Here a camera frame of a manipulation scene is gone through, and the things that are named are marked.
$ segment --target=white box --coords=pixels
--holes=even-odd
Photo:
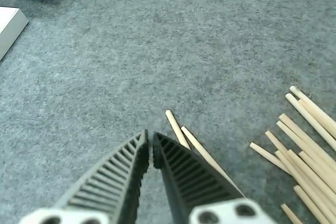
[[[0,6],[0,60],[27,24],[28,20],[20,9]]]

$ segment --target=screw hole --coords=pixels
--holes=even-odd
[[[60,224],[61,219],[57,216],[51,216],[48,219],[45,219],[41,224]]]
[[[249,205],[239,205],[236,207],[236,212],[239,216],[254,216],[256,212]]]
[[[219,222],[218,217],[210,211],[206,211],[201,213],[198,216],[198,220],[201,224],[216,224]]]
[[[82,224],[100,224],[100,221],[97,219],[88,219],[82,222]]]

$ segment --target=carpet floor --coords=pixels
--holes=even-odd
[[[278,223],[286,202],[317,223],[275,148],[297,85],[336,118],[336,0],[0,0],[29,18],[0,62],[0,218],[51,206],[104,154],[142,129],[175,137],[171,109],[244,194]],[[137,223],[171,224],[161,175],[144,177]]]

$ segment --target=wooden dowel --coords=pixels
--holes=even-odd
[[[261,148],[259,145],[255,144],[254,142],[250,143],[250,147],[255,150],[257,153],[259,153],[261,156],[263,156],[265,159],[270,161],[272,164],[278,166],[281,170],[289,174],[289,171],[287,168],[282,164],[282,162],[272,154],[270,154],[267,150]]]
[[[306,176],[324,193],[324,195],[336,205],[336,194],[316,175],[316,173],[305,164],[292,150],[288,151],[289,156],[295,164],[306,174]]]
[[[285,114],[279,116],[279,119],[287,125],[299,138],[301,138],[310,148],[315,151],[329,167],[336,171],[336,162],[324,149],[322,149],[306,132],[304,132],[292,119]]]
[[[325,205],[332,211],[336,212],[336,206],[321,192],[321,190],[306,176],[306,174],[291,160],[292,166],[297,170],[301,177],[307,182],[312,190],[319,196],[319,198],[325,203]]]
[[[296,143],[296,145],[298,145],[311,158],[313,158],[320,167],[325,169],[326,172],[331,172],[332,174],[334,174],[334,171],[330,168],[330,166],[326,164],[324,160],[321,159],[320,156],[316,152],[314,152],[314,150],[308,144],[306,144],[301,138],[299,138],[289,127],[287,127],[284,123],[280,121],[277,122],[277,126],[279,126],[280,129],[282,129],[282,131],[285,132],[285,134],[289,136],[289,138],[292,139],[294,143]]]
[[[334,138],[336,138],[336,122],[328,116],[320,107],[318,107],[312,100],[310,100],[302,91],[297,87],[291,86],[289,88],[299,99],[304,101],[308,107],[311,108],[312,115],[315,114],[317,121],[325,127]]]
[[[300,114],[313,126],[323,139],[336,151],[335,139],[326,131],[316,119],[295,99],[292,94],[286,94],[286,99],[300,112]]]
[[[331,222],[336,223],[336,217],[328,206],[321,200],[317,193],[313,190],[311,186],[305,181],[305,179],[298,173],[295,167],[286,159],[282,152],[276,152],[277,157],[280,161],[287,167],[288,171],[295,178],[298,184],[305,190],[312,201],[317,205],[317,207],[323,212],[325,217]]]
[[[236,184],[230,179],[230,177],[226,174],[226,172],[218,165],[218,163],[214,160],[213,157],[209,154],[209,152],[199,143],[199,141],[194,137],[193,134],[184,126],[181,127],[183,133],[187,136],[192,145],[196,148],[196,150],[200,153],[200,155],[213,167],[215,168],[226,180],[228,180],[242,195],[242,191],[236,186]]]
[[[319,175],[319,177],[334,191],[334,193],[336,193],[336,181],[334,179],[334,174],[328,174],[322,170],[320,165],[318,165],[305,152],[300,152],[299,156],[317,175]]]
[[[295,186],[294,191],[321,224],[331,224],[300,186]]]
[[[181,129],[179,125],[177,124],[177,121],[174,118],[173,113],[170,110],[166,110],[166,116],[168,118],[168,121],[170,122],[170,125],[173,128],[173,131],[175,132],[175,135],[177,136],[177,139],[179,140],[179,143],[190,150],[190,147],[188,145],[187,140],[184,138],[183,133],[181,132]]]
[[[307,104],[304,100],[300,99],[299,103],[316,119],[316,121],[318,121],[334,138],[336,138],[336,128],[330,123],[330,121],[326,120],[322,114]]]
[[[293,224],[302,224],[301,220],[293,213],[292,210],[290,210],[286,204],[282,204],[281,208]]]
[[[287,149],[286,147],[270,132],[270,131],[266,131],[265,135],[268,137],[268,139],[271,140],[271,142],[273,143],[273,145],[279,150],[281,151],[284,156],[288,159],[288,153],[287,153]]]

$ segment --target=gripper jaw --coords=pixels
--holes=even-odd
[[[194,207],[243,197],[211,165],[177,141],[155,133],[153,150],[174,223],[188,223]]]
[[[141,179],[149,165],[147,131],[132,137],[86,172],[54,208],[104,212],[109,223],[135,223]]]

